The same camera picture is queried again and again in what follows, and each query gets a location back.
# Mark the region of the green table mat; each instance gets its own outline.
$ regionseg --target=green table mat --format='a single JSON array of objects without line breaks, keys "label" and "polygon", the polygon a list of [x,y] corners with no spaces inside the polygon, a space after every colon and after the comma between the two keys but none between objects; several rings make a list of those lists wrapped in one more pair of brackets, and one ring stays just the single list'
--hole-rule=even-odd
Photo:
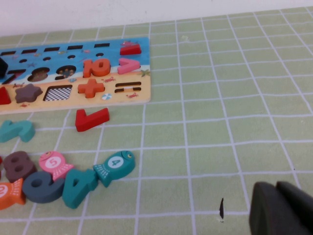
[{"label": "green table mat", "polygon": [[284,180],[313,194],[312,11],[0,38],[10,48],[148,36],[152,71],[150,103],[109,107],[111,120],[83,133],[75,110],[0,116],[36,127],[29,143],[0,144],[2,156],[24,150],[37,164],[57,150],[79,170],[122,149],[136,156],[129,176],[99,184],[76,210],[59,199],[0,211],[1,234],[247,235],[256,181]]}]

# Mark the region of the orange plus sign piece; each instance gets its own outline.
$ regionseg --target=orange plus sign piece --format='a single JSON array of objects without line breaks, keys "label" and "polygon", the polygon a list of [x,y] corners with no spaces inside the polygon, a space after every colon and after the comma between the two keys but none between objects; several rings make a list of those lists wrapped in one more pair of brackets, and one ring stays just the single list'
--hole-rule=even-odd
[{"label": "orange plus sign piece", "polygon": [[96,92],[104,92],[103,83],[97,83],[96,79],[91,78],[87,84],[78,85],[78,93],[85,94],[86,98],[94,98]]}]

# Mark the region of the white wall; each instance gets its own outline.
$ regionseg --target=white wall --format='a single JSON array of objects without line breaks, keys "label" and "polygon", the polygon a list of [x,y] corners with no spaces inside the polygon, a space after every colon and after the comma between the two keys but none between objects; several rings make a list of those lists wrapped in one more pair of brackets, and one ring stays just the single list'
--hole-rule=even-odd
[{"label": "white wall", "polygon": [[0,0],[0,36],[313,5],[313,0]]}]

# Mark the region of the starfish print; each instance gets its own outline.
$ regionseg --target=starfish print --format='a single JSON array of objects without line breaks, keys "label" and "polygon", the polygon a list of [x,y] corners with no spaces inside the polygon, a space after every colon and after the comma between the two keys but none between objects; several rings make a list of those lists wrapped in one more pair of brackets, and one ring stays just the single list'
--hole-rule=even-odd
[{"label": "starfish print", "polygon": [[18,104],[23,102],[34,102],[37,97],[43,93],[40,87],[35,87],[33,84],[18,88],[15,92],[15,99]]},{"label": "starfish print", "polygon": [[144,77],[146,75],[150,76],[150,71],[149,70],[141,70],[141,73],[139,73],[138,75],[141,75],[141,77]]},{"label": "starfish print", "polygon": [[35,63],[31,63],[31,64],[28,64],[27,67],[28,67],[28,68],[29,68],[29,67],[35,67],[35,65],[36,65]]}]

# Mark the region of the black equals sign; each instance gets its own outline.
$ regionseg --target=black equals sign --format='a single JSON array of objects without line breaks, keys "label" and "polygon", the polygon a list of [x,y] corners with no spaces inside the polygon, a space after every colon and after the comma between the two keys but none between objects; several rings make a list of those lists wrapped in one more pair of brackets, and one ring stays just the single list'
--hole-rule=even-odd
[{"label": "black equals sign", "polygon": [[120,92],[138,92],[141,91],[141,82],[125,82],[125,83],[117,83],[115,87],[122,87],[115,89],[115,93],[120,93]]}]

